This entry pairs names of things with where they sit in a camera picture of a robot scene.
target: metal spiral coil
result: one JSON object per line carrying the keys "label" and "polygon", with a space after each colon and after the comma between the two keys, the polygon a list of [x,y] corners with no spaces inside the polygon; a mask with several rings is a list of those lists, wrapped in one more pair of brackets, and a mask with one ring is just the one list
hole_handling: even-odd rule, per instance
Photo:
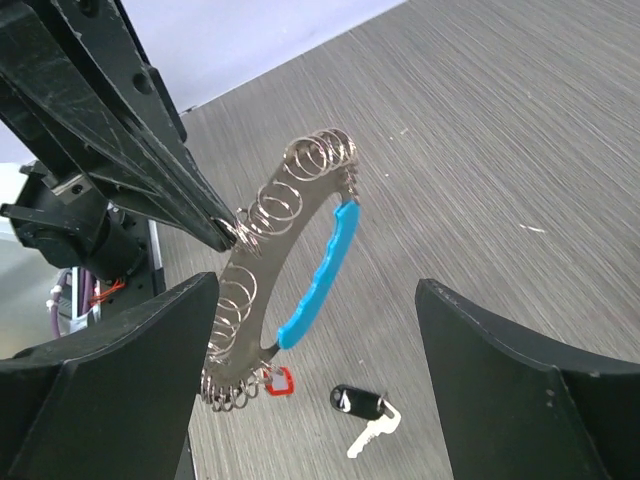
{"label": "metal spiral coil", "polygon": [[[349,192],[357,198],[355,150],[354,143],[344,132],[337,129],[321,130],[289,144],[284,152],[281,169],[291,177],[291,183],[295,183],[313,182],[342,168]],[[304,205],[300,191],[282,181],[283,176],[277,174],[278,172],[258,190],[255,200],[248,208],[237,210],[233,225],[225,225],[238,239],[235,248],[250,253],[254,258],[261,258],[265,244],[291,229]],[[219,283],[220,298],[207,361],[210,364],[224,365],[234,348],[238,329],[251,312],[258,284],[249,269],[234,263],[227,265]],[[247,380],[236,385],[220,386],[205,364],[201,375],[200,396],[214,411],[228,412],[234,408],[244,408],[249,399],[257,397],[260,386],[271,380],[271,372],[277,370],[279,368],[274,365],[263,364]]]}

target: cable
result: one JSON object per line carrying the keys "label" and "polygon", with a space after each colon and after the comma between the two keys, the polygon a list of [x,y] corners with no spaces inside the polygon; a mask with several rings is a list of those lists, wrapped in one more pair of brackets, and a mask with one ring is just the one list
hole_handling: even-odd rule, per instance
{"label": "cable", "polygon": [[82,306],[79,309],[80,316],[86,315],[91,310],[91,297],[95,289],[95,279],[89,270],[84,270],[84,288],[82,292]]}
{"label": "cable", "polygon": [[91,302],[90,302],[91,306],[98,305],[104,302],[109,297],[109,295],[113,294],[114,292],[117,292],[118,290],[123,289],[126,286],[127,284],[124,282],[124,280],[122,279],[116,280],[110,289],[105,290],[100,295],[94,295],[93,297],[91,297]]}
{"label": "cable", "polygon": [[60,325],[58,324],[58,302],[62,295],[62,289],[67,284],[67,276],[71,273],[70,269],[63,270],[55,286],[51,289],[51,299],[47,301],[49,308],[49,317],[51,321],[51,330],[55,338],[60,338]]}

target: red wire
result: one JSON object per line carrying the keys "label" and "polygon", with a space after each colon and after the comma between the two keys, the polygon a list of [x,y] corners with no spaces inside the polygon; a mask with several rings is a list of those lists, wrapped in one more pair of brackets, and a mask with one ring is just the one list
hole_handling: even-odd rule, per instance
{"label": "red wire", "polygon": [[94,295],[93,297],[91,297],[91,301],[89,303],[91,304],[92,307],[95,305],[98,305],[104,302],[109,297],[109,295],[113,294],[114,292],[117,292],[118,290],[123,289],[124,287],[126,287],[126,283],[118,279],[114,282],[111,288],[109,288],[108,290],[105,290],[100,295]]}

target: gray wood-grain table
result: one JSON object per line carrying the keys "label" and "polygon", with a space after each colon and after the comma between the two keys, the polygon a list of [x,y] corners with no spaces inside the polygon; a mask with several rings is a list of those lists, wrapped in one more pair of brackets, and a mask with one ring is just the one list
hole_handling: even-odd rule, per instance
{"label": "gray wood-grain table", "polygon": [[[635,0],[416,0],[186,116],[200,167],[233,207],[294,137],[345,129],[364,212],[313,330],[278,356],[296,394],[231,415],[196,402],[199,478],[451,478],[419,278],[640,361],[639,54]],[[332,208],[278,279],[271,338],[309,284]],[[170,284],[226,260],[169,228],[161,241]],[[388,391],[403,414],[357,460],[346,450],[363,422],[331,409],[338,383]]]}

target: key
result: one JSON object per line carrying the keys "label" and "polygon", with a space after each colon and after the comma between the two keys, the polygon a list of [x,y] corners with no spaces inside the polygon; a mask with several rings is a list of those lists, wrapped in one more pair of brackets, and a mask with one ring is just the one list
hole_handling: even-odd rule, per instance
{"label": "key", "polygon": [[385,413],[378,420],[369,420],[364,432],[360,434],[353,445],[347,450],[347,457],[356,458],[358,454],[364,449],[371,440],[380,435],[386,433],[387,435],[396,431],[400,424],[402,416],[395,408],[393,408],[388,402],[384,402]]}

